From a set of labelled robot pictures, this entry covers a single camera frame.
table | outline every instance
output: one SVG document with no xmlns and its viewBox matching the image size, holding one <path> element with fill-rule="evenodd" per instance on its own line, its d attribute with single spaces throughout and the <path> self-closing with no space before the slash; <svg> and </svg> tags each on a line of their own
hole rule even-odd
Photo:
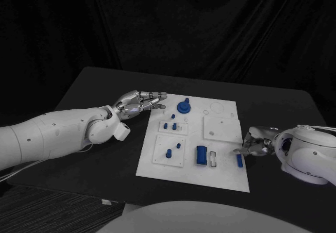
<svg viewBox="0 0 336 233">
<path fill-rule="evenodd" d="M 236 102 L 242 136 L 249 126 L 289 129 L 296 124 L 324 125 L 312 99 L 299 90 L 175 78 L 86 67 L 56 107 L 57 110 L 112 104 L 131 90 Z M 8 179 L 9 184 L 77 193 L 135 205 L 193 200 L 232 205 L 295 224 L 330 232 L 336 187 L 292 178 L 275 156 L 246 157 L 250 193 L 135 176 L 149 111 L 125 121 L 131 129 L 120 142 L 110 139 L 84 153 L 47 160 Z"/>
</svg>

black backdrop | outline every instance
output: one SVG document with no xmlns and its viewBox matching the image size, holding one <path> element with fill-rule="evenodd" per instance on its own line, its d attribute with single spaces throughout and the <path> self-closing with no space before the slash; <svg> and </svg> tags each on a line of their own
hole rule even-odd
<svg viewBox="0 0 336 233">
<path fill-rule="evenodd" d="M 334 11 L 318 0 L 2 0 L 0 126 L 53 110 L 84 66 L 307 90 L 332 126 Z"/>
</svg>

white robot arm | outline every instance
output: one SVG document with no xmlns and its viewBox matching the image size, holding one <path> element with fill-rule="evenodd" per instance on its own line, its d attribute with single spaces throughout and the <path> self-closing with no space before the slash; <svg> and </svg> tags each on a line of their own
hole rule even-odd
<svg viewBox="0 0 336 233">
<path fill-rule="evenodd" d="M 45 113 L 25 122 L 0 128 L 0 170 L 28 161 L 61 157 L 112 136 L 122 141 L 129 128 L 120 120 L 157 104 L 165 92 L 131 91 L 112 106 Z"/>
<path fill-rule="evenodd" d="M 336 137 L 321 131 L 334 128 L 296 126 L 285 131 L 269 127 L 250 127 L 240 149 L 240 155 L 276 155 L 281 170 L 312 184 L 336 185 Z"/>
</svg>

peg board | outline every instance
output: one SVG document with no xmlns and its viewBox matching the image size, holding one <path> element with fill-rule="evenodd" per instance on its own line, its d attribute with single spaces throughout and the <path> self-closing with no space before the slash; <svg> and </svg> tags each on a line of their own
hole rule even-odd
<svg viewBox="0 0 336 233">
<path fill-rule="evenodd" d="M 177 104 L 185 98 L 191 110 L 181 114 Z M 136 176 L 249 192 L 245 161 L 242 159 L 243 167 L 237 167 L 232 152 L 242 144 L 236 103 L 174 94 L 167 94 L 159 103 L 165 109 L 149 113 Z M 182 126 L 181 132 L 180 128 L 170 129 L 172 123 Z M 195 164 L 195 146 L 207 148 L 207 165 Z M 170 159 L 165 158 L 167 149 L 171 149 Z M 216 167 L 210 167 L 211 151 L 216 153 Z"/>
</svg>

carpet floor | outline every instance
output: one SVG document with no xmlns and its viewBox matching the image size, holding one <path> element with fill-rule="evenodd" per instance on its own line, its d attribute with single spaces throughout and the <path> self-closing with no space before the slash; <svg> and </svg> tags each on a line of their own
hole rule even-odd
<svg viewBox="0 0 336 233">
<path fill-rule="evenodd" d="M 0 197 L 0 233 L 95 233 L 122 209 L 100 199 L 14 186 Z"/>
</svg>

